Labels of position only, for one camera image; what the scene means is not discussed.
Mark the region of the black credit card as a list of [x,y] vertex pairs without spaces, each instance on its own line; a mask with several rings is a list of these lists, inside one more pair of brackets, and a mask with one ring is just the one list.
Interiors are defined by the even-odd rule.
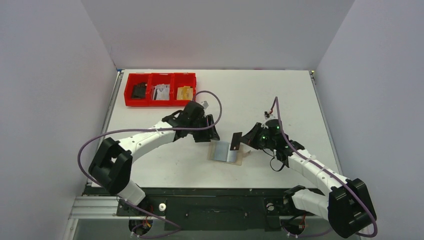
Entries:
[[230,151],[238,151],[241,145],[242,132],[234,132],[230,143]]

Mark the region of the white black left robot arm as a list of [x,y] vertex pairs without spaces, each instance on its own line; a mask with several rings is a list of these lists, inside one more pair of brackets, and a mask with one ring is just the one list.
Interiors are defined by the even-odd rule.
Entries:
[[165,116],[147,131],[119,140],[104,139],[98,148],[88,173],[111,195],[117,195],[132,205],[139,205],[146,193],[131,180],[133,163],[150,151],[192,135],[196,143],[218,140],[211,114],[205,114],[207,102],[189,101],[183,110]]

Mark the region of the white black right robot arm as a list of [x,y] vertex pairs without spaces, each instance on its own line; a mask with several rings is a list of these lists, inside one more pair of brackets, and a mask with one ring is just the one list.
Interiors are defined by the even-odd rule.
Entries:
[[320,193],[298,185],[283,195],[284,206],[292,212],[309,212],[327,220],[340,237],[361,234],[377,226],[377,215],[366,184],[351,180],[319,162],[300,143],[289,139],[277,119],[256,123],[240,138],[256,150],[271,150],[285,167],[310,181]]

